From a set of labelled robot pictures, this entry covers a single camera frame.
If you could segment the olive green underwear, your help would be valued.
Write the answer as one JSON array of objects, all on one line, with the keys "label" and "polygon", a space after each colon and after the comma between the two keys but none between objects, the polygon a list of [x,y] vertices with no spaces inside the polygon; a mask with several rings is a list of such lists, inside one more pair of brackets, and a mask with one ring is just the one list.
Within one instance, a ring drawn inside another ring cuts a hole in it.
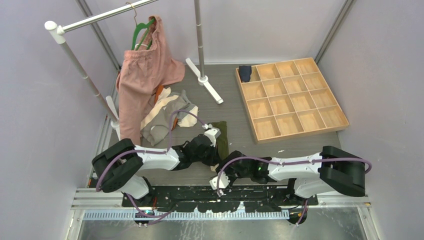
[{"label": "olive green underwear", "polygon": [[216,146],[217,146],[217,154],[219,155],[219,158],[222,161],[229,155],[227,122],[226,121],[211,122],[210,125],[220,130],[220,135],[216,139]]}]

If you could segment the navy underwear cream waistband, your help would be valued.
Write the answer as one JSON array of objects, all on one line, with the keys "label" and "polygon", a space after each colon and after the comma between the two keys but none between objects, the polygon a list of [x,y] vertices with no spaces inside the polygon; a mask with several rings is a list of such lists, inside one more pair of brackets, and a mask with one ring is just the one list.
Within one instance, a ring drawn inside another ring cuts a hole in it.
[{"label": "navy underwear cream waistband", "polygon": [[251,65],[240,65],[238,68],[240,81],[242,83],[248,83],[251,81],[252,66]]}]

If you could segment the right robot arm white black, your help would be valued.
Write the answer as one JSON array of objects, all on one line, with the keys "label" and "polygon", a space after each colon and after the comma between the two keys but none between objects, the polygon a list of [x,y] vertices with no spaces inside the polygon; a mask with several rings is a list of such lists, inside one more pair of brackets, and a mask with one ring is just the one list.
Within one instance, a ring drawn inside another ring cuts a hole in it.
[{"label": "right robot arm white black", "polygon": [[312,155],[278,158],[246,156],[233,151],[218,165],[209,184],[219,196],[237,179],[269,184],[288,180],[286,200],[293,205],[314,195],[336,191],[349,197],[365,196],[365,175],[372,169],[369,160],[334,146],[324,146]]}]

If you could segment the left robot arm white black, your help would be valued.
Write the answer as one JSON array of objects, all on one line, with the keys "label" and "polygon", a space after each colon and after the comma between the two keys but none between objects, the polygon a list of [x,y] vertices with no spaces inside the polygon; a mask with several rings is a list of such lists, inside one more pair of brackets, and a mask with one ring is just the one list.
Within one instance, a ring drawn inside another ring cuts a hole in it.
[{"label": "left robot arm white black", "polygon": [[200,134],[169,149],[142,147],[125,138],[95,156],[91,163],[98,176],[97,192],[120,191],[129,194],[140,206],[147,207],[153,202],[154,194],[148,180],[136,175],[138,171],[179,171],[196,162],[215,166],[220,160],[217,146],[208,136]]}]

